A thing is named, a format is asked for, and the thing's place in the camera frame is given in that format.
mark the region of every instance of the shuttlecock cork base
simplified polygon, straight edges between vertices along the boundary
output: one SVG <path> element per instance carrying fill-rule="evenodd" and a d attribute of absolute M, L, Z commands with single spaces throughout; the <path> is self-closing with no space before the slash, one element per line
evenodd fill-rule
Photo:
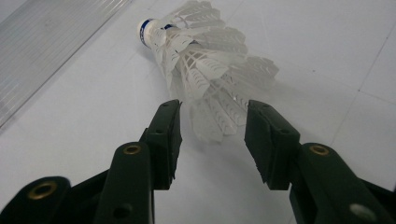
<path fill-rule="evenodd" d="M 271 60 L 248 55 L 245 36 L 219 14 L 209 2 L 189 1 L 137 26 L 171 97 L 186 103 L 195 134 L 206 142 L 246 124 L 248 101 L 266 95 L 278 72 Z"/>

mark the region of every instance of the white surface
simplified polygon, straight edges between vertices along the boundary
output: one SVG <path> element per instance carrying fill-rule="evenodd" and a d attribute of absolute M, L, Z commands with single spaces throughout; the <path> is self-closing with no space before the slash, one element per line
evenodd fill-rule
<path fill-rule="evenodd" d="M 107 169 L 118 146 L 138 140 L 169 97 L 135 27 L 180 2 L 134 0 L 3 127 L 0 207 L 42 176 L 66 176 L 75 185 Z M 330 145 L 360 177 L 393 189 L 396 2 L 213 5 L 245 33 L 252 52 L 300 66 L 283 65 L 298 71 L 276 77 L 269 103 L 299 130 L 302 143 Z M 243 132 L 221 145 L 201 144 L 185 112 L 177 179 L 171 190 L 155 193 L 157 223 L 289 223 L 288 193 L 261 182 Z"/>

